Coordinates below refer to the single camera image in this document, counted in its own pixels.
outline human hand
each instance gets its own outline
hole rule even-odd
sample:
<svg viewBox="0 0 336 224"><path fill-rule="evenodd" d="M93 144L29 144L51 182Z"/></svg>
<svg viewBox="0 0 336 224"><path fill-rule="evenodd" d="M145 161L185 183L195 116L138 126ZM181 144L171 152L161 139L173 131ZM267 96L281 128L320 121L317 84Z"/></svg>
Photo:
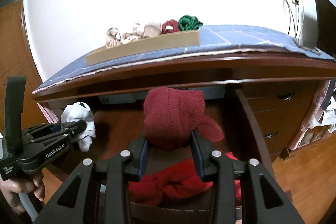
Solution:
<svg viewBox="0 0 336 224"><path fill-rule="evenodd" d="M18 193L29 193L34 191L35 196L40 201L44 200L45 186L42 181L42 172L29 175L29 178L31 181L19 177L12 177L3 181L0 177L0 190L10 207L17 214L21 214L26 211L20 201Z"/></svg>

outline metal handle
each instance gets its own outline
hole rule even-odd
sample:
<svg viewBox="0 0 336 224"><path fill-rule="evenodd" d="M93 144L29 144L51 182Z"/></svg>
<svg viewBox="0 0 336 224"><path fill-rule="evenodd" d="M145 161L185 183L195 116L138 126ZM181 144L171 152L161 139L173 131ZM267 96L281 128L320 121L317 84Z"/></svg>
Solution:
<svg viewBox="0 0 336 224"><path fill-rule="evenodd" d="M278 134L278 132L272 133L272 134L268 134L268 135L264 135L264 139L270 139L272 137L274 137L276 134Z"/></svg>
<svg viewBox="0 0 336 224"><path fill-rule="evenodd" d="M280 100L289 101L289 100L292 99L296 94L297 94L297 92L289 93L289 94L286 94L286 95L278 95L277 98L280 99Z"/></svg>

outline wooden floor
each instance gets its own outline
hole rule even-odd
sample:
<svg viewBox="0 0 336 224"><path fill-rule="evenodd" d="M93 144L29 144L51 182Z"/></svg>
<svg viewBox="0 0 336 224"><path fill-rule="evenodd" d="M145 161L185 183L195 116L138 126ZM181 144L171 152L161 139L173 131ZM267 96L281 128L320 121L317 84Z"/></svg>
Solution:
<svg viewBox="0 0 336 224"><path fill-rule="evenodd" d="M317 224L336 196L336 134L289 160L276 159L273 168L305 223ZM61 181L46 169L43 174L48 202Z"/></svg>

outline white cable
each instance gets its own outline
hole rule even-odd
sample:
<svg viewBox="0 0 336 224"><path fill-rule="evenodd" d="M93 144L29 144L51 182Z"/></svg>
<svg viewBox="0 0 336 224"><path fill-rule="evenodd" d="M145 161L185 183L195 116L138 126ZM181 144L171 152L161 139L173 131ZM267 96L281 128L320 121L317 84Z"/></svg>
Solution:
<svg viewBox="0 0 336 224"><path fill-rule="evenodd" d="M305 18L305 7L303 6L303 1L302 1L302 0L298 0L298 2L299 2L299 1L302 2L302 22L301 22L301 28L300 28L300 33L299 33L298 40L300 40L300 37L301 37L302 28L303 28L303 20L304 20L304 18Z"/></svg>

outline finger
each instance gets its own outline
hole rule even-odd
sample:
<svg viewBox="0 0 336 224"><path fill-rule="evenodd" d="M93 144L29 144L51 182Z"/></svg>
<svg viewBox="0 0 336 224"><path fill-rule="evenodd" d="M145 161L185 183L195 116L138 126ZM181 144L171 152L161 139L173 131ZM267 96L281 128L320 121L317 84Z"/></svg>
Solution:
<svg viewBox="0 0 336 224"><path fill-rule="evenodd" d="M36 187L39 187L42 184L43 173L39 172L33 175L33 183Z"/></svg>
<svg viewBox="0 0 336 224"><path fill-rule="evenodd" d="M41 200L41 201L44 200L44 198L45 198L45 186L44 186L43 183L39 187L35 187L34 194L39 200Z"/></svg>
<svg viewBox="0 0 336 224"><path fill-rule="evenodd" d="M16 177L4 181L4 186L9 191L14 193L29 193L32 192L35 188L31 181Z"/></svg>

